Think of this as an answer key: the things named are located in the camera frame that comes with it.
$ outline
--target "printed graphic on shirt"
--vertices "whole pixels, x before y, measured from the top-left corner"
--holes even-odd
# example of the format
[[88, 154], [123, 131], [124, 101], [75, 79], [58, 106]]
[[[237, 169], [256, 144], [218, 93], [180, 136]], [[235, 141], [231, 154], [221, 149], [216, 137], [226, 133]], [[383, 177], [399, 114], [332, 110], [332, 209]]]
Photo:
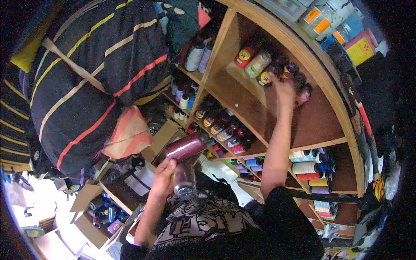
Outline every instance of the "printed graphic on shirt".
[[168, 245], [209, 241], [218, 236], [240, 233], [246, 228], [260, 228], [247, 211], [224, 199], [190, 201], [176, 208], [167, 219], [169, 224], [152, 250]]

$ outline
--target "hand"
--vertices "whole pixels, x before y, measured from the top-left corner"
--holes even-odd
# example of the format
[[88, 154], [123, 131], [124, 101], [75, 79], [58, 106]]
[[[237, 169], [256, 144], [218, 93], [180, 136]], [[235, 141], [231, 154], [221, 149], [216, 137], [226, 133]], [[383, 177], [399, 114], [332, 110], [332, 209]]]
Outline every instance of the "hand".
[[176, 167], [176, 160], [167, 158], [159, 164], [156, 170], [150, 192], [156, 196], [168, 196], [173, 192], [173, 171]]
[[280, 105], [289, 106], [292, 109], [296, 97], [295, 82], [292, 79], [280, 82], [272, 72], [269, 72], [269, 75], [275, 87]]

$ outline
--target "black t-shirt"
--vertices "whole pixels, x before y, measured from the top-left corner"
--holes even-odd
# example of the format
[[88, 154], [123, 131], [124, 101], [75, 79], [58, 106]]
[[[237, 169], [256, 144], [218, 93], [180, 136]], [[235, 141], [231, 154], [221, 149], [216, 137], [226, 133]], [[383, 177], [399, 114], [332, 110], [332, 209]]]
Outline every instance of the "black t-shirt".
[[312, 224], [284, 187], [265, 201], [260, 227], [239, 205], [199, 198], [178, 206], [150, 252], [123, 245], [127, 259], [321, 259], [324, 248]]

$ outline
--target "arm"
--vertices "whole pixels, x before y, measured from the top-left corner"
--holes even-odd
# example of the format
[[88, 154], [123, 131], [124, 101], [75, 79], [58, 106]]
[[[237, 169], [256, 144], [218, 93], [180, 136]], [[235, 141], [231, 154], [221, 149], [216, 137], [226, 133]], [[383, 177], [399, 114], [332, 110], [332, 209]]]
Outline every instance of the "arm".
[[141, 215], [134, 234], [134, 244], [138, 246], [149, 246], [150, 231], [155, 227], [156, 222], [162, 214], [166, 198], [173, 191], [173, 170], [176, 167], [174, 159], [159, 164], [147, 198], [146, 207]]
[[260, 190], [264, 200], [274, 188], [284, 186], [286, 182], [295, 101], [294, 82], [281, 83], [273, 73], [269, 74], [276, 89], [278, 119], [263, 164]]

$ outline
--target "open cardboard box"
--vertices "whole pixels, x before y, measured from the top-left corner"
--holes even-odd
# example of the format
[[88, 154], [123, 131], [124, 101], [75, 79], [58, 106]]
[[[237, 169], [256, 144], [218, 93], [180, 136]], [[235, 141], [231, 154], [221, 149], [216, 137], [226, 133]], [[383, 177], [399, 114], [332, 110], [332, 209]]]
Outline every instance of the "open cardboard box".
[[115, 181], [111, 185], [105, 186], [100, 182], [100, 186], [86, 184], [78, 193], [77, 198], [72, 205], [71, 212], [83, 212], [81, 216], [71, 223], [74, 223], [78, 229], [88, 238], [93, 245], [100, 249], [109, 239], [113, 240], [116, 234], [111, 235], [107, 228], [97, 229], [92, 224], [92, 217], [88, 215], [87, 209], [92, 199], [105, 191], [116, 204], [125, 210], [128, 214], [140, 205], [145, 203], [147, 197], [140, 197], [130, 187], [123, 182]]

